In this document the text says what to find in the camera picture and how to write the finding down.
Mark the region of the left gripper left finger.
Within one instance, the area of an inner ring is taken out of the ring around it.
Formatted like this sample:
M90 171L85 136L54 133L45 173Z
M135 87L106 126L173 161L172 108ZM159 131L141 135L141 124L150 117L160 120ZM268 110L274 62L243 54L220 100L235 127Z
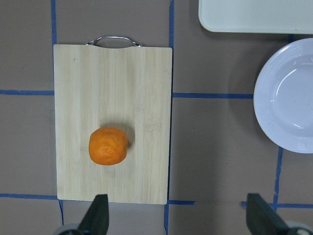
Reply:
M109 203L107 194L96 195L78 226L83 235L106 235L109 228Z

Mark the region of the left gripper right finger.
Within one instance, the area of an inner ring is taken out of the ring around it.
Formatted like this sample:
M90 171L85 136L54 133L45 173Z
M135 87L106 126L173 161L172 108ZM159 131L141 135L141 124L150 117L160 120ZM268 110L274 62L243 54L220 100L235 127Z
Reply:
M246 225L252 235L286 235L288 225L257 193L248 193Z

